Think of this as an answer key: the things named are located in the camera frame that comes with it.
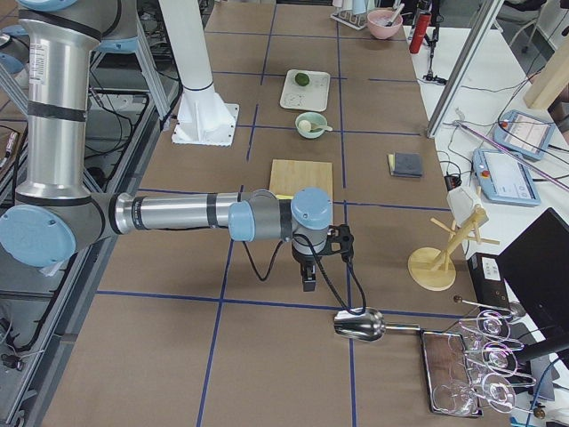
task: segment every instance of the brown table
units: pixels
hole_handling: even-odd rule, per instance
[[[464,261],[448,291],[410,278],[409,254],[441,247],[449,222],[434,142],[403,32],[372,40],[330,20],[332,8],[220,3],[206,30],[217,91],[241,112],[230,148],[172,145],[165,133],[141,194],[268,186],[273,158],[333,163],[334,218],[356,237],[368,302],[387,321],[445,328],[474,298]],[[315,141],[278,105],[288,69],[333,77],[337,130]],[[389,175],[386,156],[421,153],[419,180]],[[266,265],[275,242],[251,244]],[[259,283],[227,231],[149,231],[120,237],[44,426],[456,426],[506,425],[429,412],[419,339],[388,334],[352,342],[333,331],[337,302],[320,279],[301,291],[285,246]],[[326,259],[345,289],[340,259]]]

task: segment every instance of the black monitor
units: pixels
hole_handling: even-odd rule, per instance
[[[569,356],[569,350],[560,351],[569,348],[569,225],[549,208],[496,261],[535,325],[545,328],[546,342],[528,346],[520,356]]]

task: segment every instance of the white desk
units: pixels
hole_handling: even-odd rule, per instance
[[[467,28],[440,29],[439,42],[433,61],[433,71],[435,75],[444,78],[450,76],[468,34],[469,29]],[[423,76],[427,74],[429,68],[429,48],[427,46],[423,45],[420,52],[413,55],[413,65],[417,78],[423,79]],[[508,44],[501,33],[497,30],[491,30],[472,61],[462,84],[463,86],[467,85],[497,90],[517,85],[524,80],[525,73],[517,63],[514,54],[508,48]],[[508,105],[506,108],[507,111],[511,109],[530,111],[525,106],[523,100],[523,96],[529,87],[529,83],[523,87],[516,98]],[[443,89],[444,87],[442,85],[421,84],[421,95],[428,117],[431,117]],[[459,116],[455,112],[455,109],[459,109],[464,115],[465,120],[469,122],[482,125],[491,124],[496,121],[514,91],[515,89],[510,89],[499,93],[490,93],[462,87],[453,102],[453,107],[445,118],[445,123],[451,123],[453,120],[458,119]],[[548,121],[551,120],[547,110],[531,110],[531,114]],[[491,126],[468,126],[478,131],[483,131],[483,133],[487,133],[492,129]],[[469,162],[454,155],[448,149],[453,132],[454,127],[449,125],[443,126],[438,131],[435,138],[437,149],[448,153],[450,160],[459,165],[463,172],[467,172],[470,169]],[[551,143],[559,147],[567,148],[565,139],[557,130]],[[452,149],[461,153],[464,157],[472,158],[472,151],[480,145],[481,141],[473,135],[467,134],[462,130],[457,130],[454,133]],[[566,153],[556,152],[556,154],[569,161],[569,155]],[[441,160],[448,159],[444,153],[439,153],[439,158]],[[569,170],[568,165],[562,164],[547,154],[545,158],[535,165],[552,176],[565,174]],[[446,164],[441,164],[441,167],[443,171],[446,170]],[[456,172],[454,169],[452,165],[449,168],[451,173]],[[474,176],[469,180],[468,175],[464,174],[462,180],[462,185],[470,185],[473,189],[477,186],[477,180]],[[496,246],[488,244],[477,245],[476,242],[471,242],[467,257],[471,256],[474,252],[499,254],[550,206],[554,207],[566,222],[569,222],[569,193],[548,182],[536,183],[536,186],[541,197],[541,205],[536,207],[498,205],[490,203],[488,200],[485,200],[483,196],[483,202],[485,202],[485,209],[488,212],[490,221],[481,229],[482,235],[486,238],[498,239],[501,243]],[[509,292],[510,299],[515,300],[516,296],[511,293],[511,290],[509,290]],[[527,316],[524,319],[524,323],[526,323],[530,330],[536,329],[536,325]],[[534,336],[538,341],[543,339],[541,333],[536,333]],[[556,369],[561,374],[561,378],[557,380],[557,383],[569,386],[569,370],[567,370],[561,362],[556,364]],[[529,398],[527,396],[521,397],[518,400],[518,405],[521,407],[529,407]],[[569,408],[569,393],[567,391],[556,390],[556,401],[547,404],[546,412],[553,414],[553,411],[559,408]],[[518,421],[523,419],[523,422],[525,422],[524,414],[517,414],[516,416]],[[567,410],[567,415],[558,416],[557,419],[569,423],[569,410]],[[545,423],[532,419],[531,424],[544,425]]]

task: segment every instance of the black box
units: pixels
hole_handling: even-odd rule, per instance
[[[481,304],[509,309],[508,293],[500,274],[498,255],[476,253],[468,261],[477,300]]]

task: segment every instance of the chair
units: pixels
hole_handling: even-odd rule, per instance
[[[543,9],[543,5],[545,5],[546,1],[547,0],[526,0],[522,3],[514,1],[507,1],[504,3],[504,5],[500,8],[496,19],[520,26],[519,30],[509,41],[509,47],[514,44],[517,37],[522,33],[522,31],[533,26],[530,38],[522,48],[522,53],[527,52],[529,44],[532,42],[533,36],[535,35],[535,30],[537,29],[537,21],[540,18],[541,10]]]

